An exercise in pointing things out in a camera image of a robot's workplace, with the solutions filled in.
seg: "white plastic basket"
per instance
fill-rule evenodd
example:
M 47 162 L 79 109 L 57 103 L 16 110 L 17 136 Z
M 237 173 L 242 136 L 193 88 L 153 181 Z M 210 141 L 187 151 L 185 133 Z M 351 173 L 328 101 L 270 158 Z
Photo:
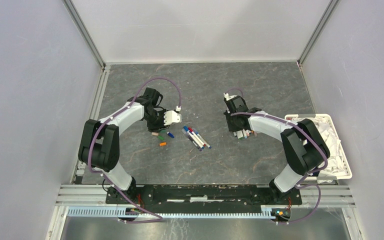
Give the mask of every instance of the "white plastic basket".
M 332 127 L 333 131 L 335 134 L 338 136 L 338 132 L 335 129 L 335 125 L 332 121 L 331 116 L 328 114 L 288 114 L 284 118 L 286 120 L 292 120 L 292 118 L 306 118 L 313 120 L 315 117 L 321 117 L 327 120 L 327 122 L 330 124 Z M 348 164 L 347 157 L 345 156 L 344 149 L 342 148 L 342 143 L 339 143 L 339 151 L 342 153 L 342 162 L 345 165 L 345 175 L 343 176 L 309 176 L 305 180 L 306 181 L 316 181 L 316 180 L 326 180 L 326 181 L 331 181 L 331 180 L 340 180 L 340 179 L 350 179 L 353 177 L 353 173 L 351 172 L 350 165 Z

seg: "cable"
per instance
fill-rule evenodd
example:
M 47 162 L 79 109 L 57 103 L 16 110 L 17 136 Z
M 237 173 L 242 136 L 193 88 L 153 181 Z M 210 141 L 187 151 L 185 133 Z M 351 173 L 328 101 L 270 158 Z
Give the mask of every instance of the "cable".
M 277 122 L 280 122 L 282 124 L 287 124 L 289 126 L 292 126 L 293 128 L 297 129 L 302 135 L 304 135 L 304 137 L 307 139 L 307 141 L 309 141 L 314 147 L 315 149 L 320 153 L 321 157 L 323 158 L 323 162 L 324 162 L 324 165 L 321 167 L 321 168 L 318 168 L 318 169 L 314 169 L 314 170 L 311 170 L 307 173 L 307 175 L 309 174 L 312 174 L 312 173 L 315 173 L 315 172 L 318 172 L 318 171 L 321 171 L 325 168 L 328 167 L 328 158 L 326 157 L 325 153 L 322 151 L 322 149 L 316 144 L 316 142 L 314 142 L 314 140 L 304 131 L 302 130 L 300 127 L 298 127 L 296 124 L 288 121 L 288 120 L 284 120 L 280 117 L 276 117 L 276 116 L 272 116 L 272 115 L 268 115 L 268 114 L 261 114 L 261 113 L 250 113 L 250 112 L 235 112 L 235 113 L 232 113 L 231 116 L 235 116 L 235 115 L 249 115 L 249 116 L 258 116 L 258 117 L 263 117 L 263 118 L 268 118 L 268 119 L 272 119 L 272 120 L 275 120 Z M 302 218 L 299 218 L 297 220 L 293 220 L 293 221 L 289 221 L 289 222 L 277 222 L 277 223 L 280 223 L 280 224 L 292 224 L 292 223 L 298 223 L 298 222 L 301 222 L 302 220 L 305 220 L 307 218 L 309 218 L 311 215 L 314 214 L 314 212 L 316 211 L 317 207 L 319 206 L 320 204 L 320 199 L 322 197 L 322 191 L 320 190 L 320 187 L 317 185 L 317 184 L 308 184 L 308 185 L 303 185 L 301 186 L 300 183 L 303 182 L 306 178 L 307 178 L 307 175 L 304 175 L 295 185 L 295 188 L 296 189 L 304 189 L 304 188 L 308 188 L 308 187 L 316 187 L 318 189 L 318 199 L 317 199 L 317 202 L 315 203 L 315 206 L 313 208 L 313 210 L 307 215 L 307 216 L 304 216 Z
M 104 178 L 103 181 L 102 181 L 102 189 L 103 189 L 105 192 L 108 193 L 108 190 L 104 188 L 104 183 L 105 183 L 105 178 Z
M 132 204 L 133 206 L 135 206 L 136 208 L 138 208 L 139 210 L 147 213 L 147 214 L 150 214 L 154 217 L 157 217 L 158 219 L 150 219 L 150 220 L 143 220 L 143 221 L 124 221 L 124 223 L 128 223 L 128 224 L 140 224 L 140 223 L 155 223 L 155 222 L 159 222 L 159 221 L 162 221 L 163 220 L 163 217 L 161 217 L 160 215 L 157 215 L 153 212 L 150 212 L 140 206 L 138 206 L 136 203 L 134 203 L 132 200 L 130 200 L 129 197 L 127 197 L 123 191 L 118 187 L 116 186 L 113 182 L 110 181 L 110 179 L 104 174 L 104 172 L 102 171 L 99 171 L 99 170 L 94 170 L 92 168 L 92 152 L 93 152 L 93 149 L 94 149 L 94 146 L 95 146 L 95 143 L 98 139 L 98 135 L 99 133 L 102 131 L 102 129 L 104 128 L 105 125 L 107 125 L 107 123 L 109 123 L 112 118 L 115 118 L 117 117 L 118 115 L 120 115 L 121 113 L 123 113 L 126 109 L 130 108 L 131 105 L 133 105 L 135 103 L 135 100 L 136 98 L 138 97 L 139 93 L 141 92 L 141 90 L 150 82 L 152 81 L 155 81 L 155 80 L 166 80 L 166 81 L 169 81 L 170 83 L 172 83 L 176 89 L 177 89 L 177 92 L 179 94 L 179 103 L 178 103 L 178 107 L 180 108 L 182 106 L 182 93 L 180 91 L 180 88 L 176 85 L 175 82 L 173 82 L 172 80 L 166 78 L 166 77 L 154 77 L 154 78 L 151 78 L 149 79 L 148 81 L 146 81 L 144 84 L 142 84 L 142 86 L 140 86 L 139 90 L 136 92 L 136 94 L 134 95 L 133 99 L 131 100 L 131 102 L 126 106 L 126 107 L 123 107 L 122 109 L 120 109 L 119 111 L 115 112 L 113 115 L 111 115 L 107 120 L 105 120 L 104 122 L 101 123 L 101 125 L 98 127 L 98 129 L 96 130 L 95 132 L 95 135 L 93 136 L 92 138 L 92 142 L 90 143 L 90 148 L 89 148 L 89 154 L 87 156 L 87 166 L 89 168 L 89 171 L 92 172 L 92 173 L 101 173 L 101 175 L 106 179 L 106 181 L 111 184 L 111 186 L 113 188 L 115 188 L 122 196 L 124 199 L 126 199 L 127 202 L 129 202 L 130 204 Z
M 229 92 L 232 91 L 232 90 L 238 90 L 238 91 L 240 92 L 240 96 L 241 96 L 242 98 L 244 97 L 244 92 L 243 92 L 242 89 L 240 89 L 239 87 L 233 87 L 233 88 L 231 88 L 231 89 L 225 91 L 224 93 L 227 94 L 227 93 L 229 93 Z

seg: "marker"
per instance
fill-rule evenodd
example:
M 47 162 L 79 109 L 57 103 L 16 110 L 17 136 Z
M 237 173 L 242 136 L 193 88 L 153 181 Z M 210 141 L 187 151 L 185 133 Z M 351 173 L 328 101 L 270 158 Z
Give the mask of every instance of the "marker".
M 198 146 L 201 148 L 201 149 L 204 149 L 204 144 L 201 143 L 201 141 L 198 139 L 198 137 L 196 135 L 194 135 L 193 133 L 191 133 L 191 131 L 189 131 L 188 127 L 187 126 L 184 126 L 183 129 L 187 132 L 187 134 L 195 141 L 196 144 L 198 144 Z
M 192 130 L 192 128 L 188 127 L 187 130 L 189 130 L 189 133 L 191 133 L 195 138 L 196 138 L 196 142 L 201 144 L 202 146 L 205 146 L 205 143 L 203 141 L 201 141 L 201 139 L 197 136 L 197 134 L 194 132 L 194 130 Z
M 210 149 L 211 146 L 204 140 L 204 138 L 200 135 L 200 133 L 194 127 L 192 129 L 196 133 L 196 135 L 203 141 L 203 143 Z
M 185 136 L 187 139 L 189 139 L 189 141 L 191 141 L 191 142 L 193 143 L 193 145 L 195 145 L 195 147 L 196 147 L 200 152 L 202 152 L 202 149 L 201 149 L 200 146 L 198 146 L 198 144 L 192 139 L 192 137 L 189 136 L 189 134 L 188 134 L 184 129 L 182 129 L 181 131 L 183 132 L 184 136 Z

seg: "floor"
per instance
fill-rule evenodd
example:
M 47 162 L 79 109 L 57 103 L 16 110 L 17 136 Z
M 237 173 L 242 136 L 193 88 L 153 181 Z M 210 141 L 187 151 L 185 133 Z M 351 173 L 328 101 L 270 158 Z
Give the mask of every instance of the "floor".
M 294 208 L 292 219 L 308 214 Z M 288 226 L 268 219 L 166 219 L 160 223 L 123 224 L 112 217 L 68 217 L 62 238 L 67 240 L 350 240 L 340 208 L 318 209 L 310 218 Z
M 182 93 L 182 123 L 162 135 L 167 145 L 148 132 L 146 122 L 134 123 L 120 136 L 120 159 L 138 184 L 268 184 L 286 165 L 281 142 L 263 134 L 238 140 L 229 133 L 223 112 L 223 92 L 244 91 L 249 108 L 279 117 L 312 114 L 312 102 L 295 62 L 175 63 L 112 65 L 99 117 L 106 117 L 132 97 L 152 77 L 175 81 Z M 173 110 L 179 97 L 164 80 L 149 87 L 160 91 L 161 106 Z M 195 127 L 212 146 L 199 152 L 181 129 Z M 102 177 L 85 171 L 82 183 Z

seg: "purple cable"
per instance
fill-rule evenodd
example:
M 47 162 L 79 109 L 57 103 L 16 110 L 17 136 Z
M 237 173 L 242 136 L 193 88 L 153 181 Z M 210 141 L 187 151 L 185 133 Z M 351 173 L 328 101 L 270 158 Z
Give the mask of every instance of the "purple cable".
M 178 107 L 181 107 L 182 106 L 182 93 L 180 91 L 180 88 L 176 85 L 175 82 L 173 82 L 172 80 L 166 78 L 166 77 L 154 77 L 154 78 L 151 78 L 149 79 L 148 81 L 146 81 L 144 84 L 142 84 L 142 86 L 139 88 L 139 90 L 136 92 L 136 94 L 134 95 L 133 99 L 131 100 L 131 102 L 126 106 L 126 107 L 123 107 L 122 109 L 120 109 L 119 111 L 115 112 L 113 115 L 111 115 L 107 120 L 105 120 L 99 127 L 98 129 L 96 130 L 95 132 L 95 135 L 93 136 L 92 138 L 92 142 L 90 143 L 90 148 L 89 148 L 89 154 L 87 156 L 87 166 L 90 170 L 90 172 L 92 173 L 102 173 L 104 178 L 112 185 L 114 185 L 108 178 L 107 176 L 102 172 L 102 171 L 99 171 L 99 170 L 94 170 L 92 168 L 92 152 L 93 152 L 93 149 L 94 149 L 94 146 L 95 146 L 95 143 L 98 139 L 98 135 L 99 133 L 102 131 L 102 128 L 104 128 L 104 126 L 109 123 L 112 118 L 115 118 L 117 117 L 118 115 L 120 115 L 122 112 L 124 112 L 126 109 L 128 109 L 131 105 L 133 105 L 135 103 L 135 100 L 136 98 L 138 97 L 139 93 L 141 92 L 141 90 L 150 82 L 154 81 L 154 80 L 166 80 L 166 81 L 169 81 L 170 83 L 172 83 L 178 93 L 179 93 L 179 104 L 178 104 Z M 124 199 L 126 199 L 127 202 L 129 202 L 130 204 L 132 204 L 133 206 L 135 206 L 136 208 L 140 209 L 141 211 L 145 212 L 145 213 L 148 213 L 152 216 L 155 216 L 157 217 L 158 219 L 151 219 L 151 220 L 144 220 L 144 221 L 128 221 L 126 223 L 129 223 L 129 224 L 140 224 L 140 223 L 154 223 L 154 222 L 159 222 L 161 220 L 163 220 L 163 217 L 161 217 L 160 215 L 157 215 L 153 212 L 150 212 L 140 206 L 138 206 L 137 204 L 135 204 L 132 200 L 130 200 L 130 198 L 128 198 L 124 193 L 123 191 L 118 187 L 118 186 L 115 186 L 115 189 L 123 196 Z
M 325 153 L 322 151 L 322 149 L 316 144 L 316 142 L 304 131 L 302 130 L 299 126 L 297 126 L 296 124 L 293 124 L 292 122 L 290 121 L 287 121 L 285 119 L 282 119 L 280 117 L 276 117 L 276 116 L 272 116 L 272 115 L 267 115 L 267 114 L 261 114 L 261 113 L 250 113 L 250 112 L 236 112 L 236 113 L 232 113 L 231 116 L 235 116 L 235 115 L 249 115 L 249 116 L 259 116 L 259 117 L 264 117 L 264 118 L 268 118 L 268 119 L 272 119 L 272 120 L 275 120 L 277 122 L 280 122 L 282 124 L 288 124 L 289 126 L 292 126 L 293 128 L 297 129 L 302 135 L 304 135 L 304 137 L 307 139 L 307 141 L 309 141 L 314 147 L 315 149 L 320 153 L 321 157 L 323 158 L 323 162 L 324 162 L 324 165 L 321 167 L 321 168 L 318 168 L 318 169 L 314 169 L 314 170 L 311 170 L 308 172 L 308 174 L 312 174 L 312 173 L 315 173 L 315 172 L 318 172 L 318 171 L 321 171 L 325 168 L 328 167 L 328 159 L 325 155 Z M 293 221 L 290 221 L 288 223 L 284 223 L 284 222 L 280 222 L 280 224 L 291 224 L 291 223 L 298 223 L 298 222 L 301 222 L 302 220 L 305 220 L 307 218 L 309 218 L 311 215 L 314 214 L 314 212 L 316 211 L 317 207 L 319 206 L 320 204 L 320 199 L 322 198 L 322 191 L 320 189 L 320 187 L 317 185 L 317 184 L 307 184 L 307 185 L 304 185 L 304 186 L 301 186 L 300 183 L 303 182 L 305 179 L 307 178 L 307 176 L 303 176 L 295 185 L 295 188 L 296 189 L 304 189 L 304 188 L 307 188 L 307 187 L 311 187 L 311 186 L 314 186 L 318 189 L 318 199 L 317 199 L 317 202 L 315 203 L 315 206 L 313 208 L 313 210 L 307 215 L 307 216 L 304 216 L 302 218 L 299 218 L 299 219 L 296 219 L 296 220 L 293 220 Z
M 224 93 L 227 94 L 228 92 L 232 91 L 232 90 L 238 90 L 240 92 L 240 96 L 243 98 L 244 97 L 244 92 L 242 91 L 242 89 L 240 89 L 239 87 L 233 87 L 227 91 L 225 91 Z

